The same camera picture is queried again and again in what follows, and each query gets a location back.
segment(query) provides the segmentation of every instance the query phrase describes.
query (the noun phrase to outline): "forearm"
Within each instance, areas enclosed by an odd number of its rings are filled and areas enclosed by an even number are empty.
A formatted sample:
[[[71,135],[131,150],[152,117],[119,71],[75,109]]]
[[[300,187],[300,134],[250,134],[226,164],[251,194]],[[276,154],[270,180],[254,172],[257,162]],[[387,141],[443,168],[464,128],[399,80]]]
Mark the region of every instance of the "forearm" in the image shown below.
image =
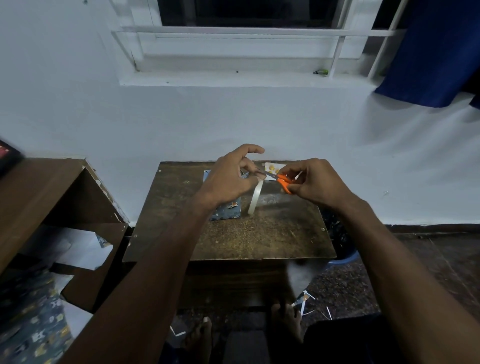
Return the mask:
[[[419,363],[480,362],[480,327],[378,220],[353,199],[338,212],[406,355]]]
[[[64,355],[63,363],[158,360],[185,270],[213,209],[198,194],[187,202],[95,313]]]

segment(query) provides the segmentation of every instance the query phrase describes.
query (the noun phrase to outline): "hand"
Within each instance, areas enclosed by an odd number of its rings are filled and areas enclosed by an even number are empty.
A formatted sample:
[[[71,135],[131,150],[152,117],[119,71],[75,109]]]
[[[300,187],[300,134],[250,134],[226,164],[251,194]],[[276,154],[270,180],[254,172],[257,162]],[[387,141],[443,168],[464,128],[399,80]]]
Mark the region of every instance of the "hand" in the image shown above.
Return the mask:
[[[325,159],[312,158],[287,164],[278,174],[291,180],[298,176],[288,190],[316,205],[339,211],[352,198],[358,198],[344,184],[340,176]]]
[[[199,190],[209,207],[231,202],[257,185],[266,176],[258,172],[255,164],[245,156],[248,153],[263,153],[265,149],[255,144],[243,144],[234,151],[220,157]],[[242,178],[240,168],[250,175]]]

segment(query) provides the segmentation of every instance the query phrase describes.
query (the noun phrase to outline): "table top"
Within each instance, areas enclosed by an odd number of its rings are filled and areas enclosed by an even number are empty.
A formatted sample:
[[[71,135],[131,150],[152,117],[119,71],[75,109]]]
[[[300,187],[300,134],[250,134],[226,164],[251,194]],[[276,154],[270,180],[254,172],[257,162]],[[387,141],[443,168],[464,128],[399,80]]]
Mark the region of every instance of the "table top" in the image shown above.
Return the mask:
[[[263,169],[261,161],[255,163]],[[200,188],[204,170],[213,164],[160,163],[124,262],[138,261],[158,240],[168,222]],[[282,193],[276,181],[265,181],[255,213],[249,216],[252,194],[242,196],[240,218],[207,222],[191,260],[336,257],[317,206]]]

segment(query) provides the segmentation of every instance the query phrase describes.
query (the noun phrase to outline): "wooden table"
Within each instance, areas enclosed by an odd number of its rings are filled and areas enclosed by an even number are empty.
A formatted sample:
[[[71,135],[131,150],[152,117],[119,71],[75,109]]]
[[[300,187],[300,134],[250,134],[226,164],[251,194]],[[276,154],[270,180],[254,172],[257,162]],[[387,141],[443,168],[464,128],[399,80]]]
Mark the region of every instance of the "wooden table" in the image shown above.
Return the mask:
[[[256,163],[262,168],[261,161]],[[125,263],[135,263],[157,242],[160,232],[200,188],[203,171],[212,165],[159,165]],[[247,214],[251,191],[241,198],[240,218],[207,223],[187,269],[180,307],[257,306],[273,297],[292,300],[299,290],[289,273],[292,262],[325,264],[336,257],[318,207],[280,190],[277,182],[264,182],[253,216]]]

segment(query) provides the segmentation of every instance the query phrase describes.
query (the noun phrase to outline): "scissors handle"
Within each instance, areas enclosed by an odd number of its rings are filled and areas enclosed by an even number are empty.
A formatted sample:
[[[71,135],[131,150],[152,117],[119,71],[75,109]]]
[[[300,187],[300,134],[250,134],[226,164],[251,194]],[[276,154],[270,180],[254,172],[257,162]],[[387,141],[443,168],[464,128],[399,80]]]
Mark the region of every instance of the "scissors handle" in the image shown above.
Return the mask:
[[[283,174],[278,174],[277,177],[278,177],[277,182],[282,185],[283,190],[287,194],[292,194],[292,192],[288,190],[288,185],[293,183],[293,181],[287,176],[284,176]]]

